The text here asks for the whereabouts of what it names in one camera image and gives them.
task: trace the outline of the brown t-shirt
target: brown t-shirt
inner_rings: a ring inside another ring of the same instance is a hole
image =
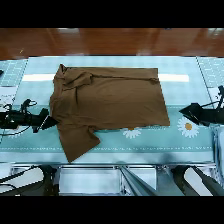
[[[50,111],[69,162],[100,143],[95,130],[170,125],[157,68],[61,64],[53,82]]]

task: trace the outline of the wooden floor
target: wooden floor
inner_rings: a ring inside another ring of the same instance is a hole
[[[224,28],[0,28],[0,60],[60,55],[224,56]]]

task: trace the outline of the white daisy print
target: white daisy print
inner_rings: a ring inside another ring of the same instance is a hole
[[[194,138],[199,133],[199,127],[192,121],[188,120],[186,117],[179,119],[177,127],[185,137]]]
[[[123,135],[125,135],[126,138],[135,138],[141,134],[141,128],[124,128],[123,129]]]
[[[5,129],[5,133],[4,134],[15,134],[17,132],[20,132],[20,131],[24,130],[27,127],[26,126],[19,126],[17,129]],[[24,132],[21,132],[19,134],[15,134],[15,135],[8,135],[8,138],[18,138],[23,133]]]

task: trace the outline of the table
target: table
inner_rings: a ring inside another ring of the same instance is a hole
[[[170,127],[145,127],[130,131],[102,130],[96,133],[101,143],[84,154],[76,164],[94,163],[210,163],[213,158],[213,136],[210,128],[194,127],[194,138],[178,130],[186,120],[178,112],[192,102],[207,104],[210,97],[196,57],[176,56],[58,56],[28,59],[19,85],[15,108],[27,98],[38,105],[30,110],[39,113],[49,108],[53,92],[52,75],[59,64],[65,66],[102,66],[158,68],[159,74],[187,75],[188,80],[161,81],[164,99],[171,121]],[[67,163],[56,127],[33,134],[28,130],[14,138],[3,137],[0,144],[0,162]]]

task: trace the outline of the yellow flower center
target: yellow flower center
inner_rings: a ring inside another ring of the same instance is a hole
[[[192,125],[189,124],[189,123],[186,123],[186,124],[185,124],[185,128],[186,128],[187,130],[191,130],[191,129],[192,129]]]

